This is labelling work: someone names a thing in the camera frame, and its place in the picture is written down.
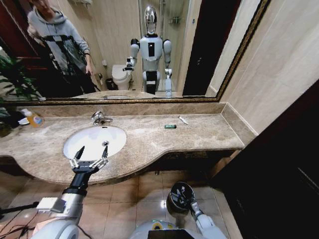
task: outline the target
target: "man's hand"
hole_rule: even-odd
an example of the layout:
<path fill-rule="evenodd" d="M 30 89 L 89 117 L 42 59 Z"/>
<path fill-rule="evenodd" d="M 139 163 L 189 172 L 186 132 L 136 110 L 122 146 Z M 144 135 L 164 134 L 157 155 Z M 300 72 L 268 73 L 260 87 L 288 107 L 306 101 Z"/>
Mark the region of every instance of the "man's hand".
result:
<path fill-rule="evenodd" d="M 93 75 L 93 70 L 92 70 L 91 64 L 87 64 L 85 69 L 86 69 L 85 74 L 90 73 L 90 75 Z"/>
<path fill-rule="evenodd" d="M 89 54 L 85 54 L 85 59 L 87 62 L 86 68 L 85 68 L 85 74 L 90 73 L 91 76 L 93 76 L 93 70 L 91 66 L 91 56 Z"/>

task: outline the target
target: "white sink basin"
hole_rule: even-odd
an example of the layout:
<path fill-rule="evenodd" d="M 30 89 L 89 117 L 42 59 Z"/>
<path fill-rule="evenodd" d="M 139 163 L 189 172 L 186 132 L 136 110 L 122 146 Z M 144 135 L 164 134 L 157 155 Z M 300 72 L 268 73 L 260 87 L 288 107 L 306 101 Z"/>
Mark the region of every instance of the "white sink basin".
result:
<path fill-rule="evenodd" d="M 100 159 L 105 147 L 102 145 L 108 141 L 108 157 L 119 152 L 126 143 L 125 132 L 111 126 L 95 126 L 78 131 L 69 137 L 64 143 L 63 153 L 68 158 L 74 158 L 77 151 L 85 146 L 81 161 L 93 161 Z"/>

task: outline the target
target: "yellow sticker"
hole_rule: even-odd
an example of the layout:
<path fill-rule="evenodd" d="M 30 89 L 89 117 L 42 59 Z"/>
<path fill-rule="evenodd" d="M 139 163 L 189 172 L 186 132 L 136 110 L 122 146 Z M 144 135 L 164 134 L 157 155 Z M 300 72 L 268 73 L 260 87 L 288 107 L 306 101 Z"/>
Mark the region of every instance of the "yellow sticker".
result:
<path fill-rule="evenodd" d="M 162 230 L 162 229 L 163 229 L 163 226 L 159 222 L 154 223 L 152 226 L 152 230 Z"/>

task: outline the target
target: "cable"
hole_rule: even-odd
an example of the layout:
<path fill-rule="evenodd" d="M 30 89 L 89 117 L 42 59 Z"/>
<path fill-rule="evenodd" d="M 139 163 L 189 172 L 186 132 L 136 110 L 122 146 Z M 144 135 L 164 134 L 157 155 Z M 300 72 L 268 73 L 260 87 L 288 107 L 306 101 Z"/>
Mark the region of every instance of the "cable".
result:
<path fill-rule="evenodd" d="M 36 211 L 36 214 L 33 216 L 33 218 L 31 218 L 31 220 L 23 227 L 22 232 L 19 236 L 19 238 L 21 238 L 21 236 L 23 236 L 26 233 L 26 238 L 29 237 L 29 228 L 28 225 L 30 222 L 32 222 L 32 220 L 36 217 L 36 215 L 38 215 L 39 211 Z"/>
<path fill-rule="evenodd" d="M 89 239 L 93 239 L 89 234 L 87 234 L 79 225 L 77 227 L 83 232 L 84 235 L 86 235 Z"/>
<path fill-rule="evenodd" d="M 36 214 L 31 218 L 31 220 L 30 220 L 27 224 L 25 224 L 25 225 L 14 225 L 14 226 L 12 226 L 12 227 L 10 228 L 10 230 L 9 230 L 6 234 L 3 234 L 3 235 L 0 236 L 0 239 L 3 239 L 3 238 L 5 238 L 6 236 L 8 236 L 9 234 L 15 233 L 15 232 L 20 231 L 20 230 L 22 230 L 22 232 L 21 232 L 19 238 L 21 238 L 21 236 L 23 236 L 25 233 L 27 233 L 27 238 L 28 238 L 28 231 L 29 231 L 29 230 L 33 230 L 33 229 L 35 228 L 35 227 L 29 228 L 28 225 L 29 225 L 30 222 L 32 222 L 32 220 L 36 217 L 36 215 L 38 215 L 38 212 L 39 212 L 39 211 L 36 212 Z"/>
<path fill-rule="evenodd" d="M 21 210 L 20 212 L 18 212 L 18 213 L 0 230 L 0 233 L 2 233 L 2 231 L 6 228 L 6 226 L 8 226 L 9 223 L 12 222 L 21 212 L 22 212 L 22 210 Z"/>

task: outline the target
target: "plastic bottle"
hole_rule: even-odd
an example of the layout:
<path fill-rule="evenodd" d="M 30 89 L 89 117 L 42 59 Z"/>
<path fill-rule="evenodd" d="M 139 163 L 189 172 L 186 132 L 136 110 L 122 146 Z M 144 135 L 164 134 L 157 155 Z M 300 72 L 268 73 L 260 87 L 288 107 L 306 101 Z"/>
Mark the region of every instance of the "plastic bottle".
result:
<path fill-rule="evenodd" d="M 43 119 L 37 114 L 29 111 L 28 109 L 23 109 L 21 110 L 21 112 L 26 116 L 26 118 L 30 122 L 30 125 L 32 125 L 33 127 L 39 127 L 43 124 Z"/>

